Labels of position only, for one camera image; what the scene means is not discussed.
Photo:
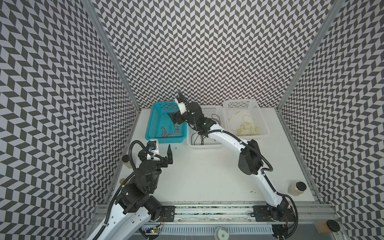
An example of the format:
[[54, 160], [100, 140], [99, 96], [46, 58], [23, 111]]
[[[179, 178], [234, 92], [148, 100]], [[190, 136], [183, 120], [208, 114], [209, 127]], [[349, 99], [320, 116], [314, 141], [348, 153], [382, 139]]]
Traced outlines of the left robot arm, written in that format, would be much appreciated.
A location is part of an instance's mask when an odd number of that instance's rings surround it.
[[143, 144], [132, 141], [128, 153], [123, 156], [124, 163], [130, 163], [133, 172], [118, 187], [107, 208], [104, 220], [88, 237], [90, 240], [128, 240], [140, 232], [146, 240], [159, 237], [160, 225], [147, 231], [143, 226], [151, 221], [165, 222], [163, 205], [154, 197], [162, 169], [173, 164], [170, 147], [167, 155], [159, 155], [157, 141]]

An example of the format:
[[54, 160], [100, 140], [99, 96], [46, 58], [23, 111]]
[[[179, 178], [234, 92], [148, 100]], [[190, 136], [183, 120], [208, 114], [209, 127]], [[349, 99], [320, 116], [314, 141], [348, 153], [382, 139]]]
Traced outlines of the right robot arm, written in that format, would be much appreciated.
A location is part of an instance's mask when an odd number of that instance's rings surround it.
[[188, 101], [181, 92], [178, 92], [175, 103], [179, 110], [168, 114], [172, 122], [187, 123], [198, 135], [213, 139], [235, 152], [239, 157], [240, 171], [253, 177], [263, 194], [270, 218], [275, 222], [286, 221], [288, 213], [292, 213], [293, 228], [296, 229], [299, 223], [297, 206], [292, 197], [279, 193], [268, 178], [267, 173], [272, 172], [273, 167], [261, 154], [257, 141], [243, 140], [225, 130], [215, 120], [206, 117], [199, 104]]

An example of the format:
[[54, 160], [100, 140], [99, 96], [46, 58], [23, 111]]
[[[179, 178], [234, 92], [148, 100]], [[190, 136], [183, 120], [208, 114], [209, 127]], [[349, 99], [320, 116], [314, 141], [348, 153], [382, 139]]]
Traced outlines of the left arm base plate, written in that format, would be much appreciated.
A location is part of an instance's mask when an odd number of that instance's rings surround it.
[[161, 211], [160, 211], [160, 217], [159, 220], [161, 222], [173, 222], [175, 219], [175, 211], [176, 211], [176, 206], [162, 206]]

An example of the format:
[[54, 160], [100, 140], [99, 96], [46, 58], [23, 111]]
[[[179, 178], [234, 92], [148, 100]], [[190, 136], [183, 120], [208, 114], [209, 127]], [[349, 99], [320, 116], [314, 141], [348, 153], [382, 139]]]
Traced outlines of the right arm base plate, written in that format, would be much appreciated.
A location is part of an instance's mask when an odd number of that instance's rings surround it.
[[253, 206], [251, 216], [256, 222], [273, 222], [271, 211], [268, 206]]

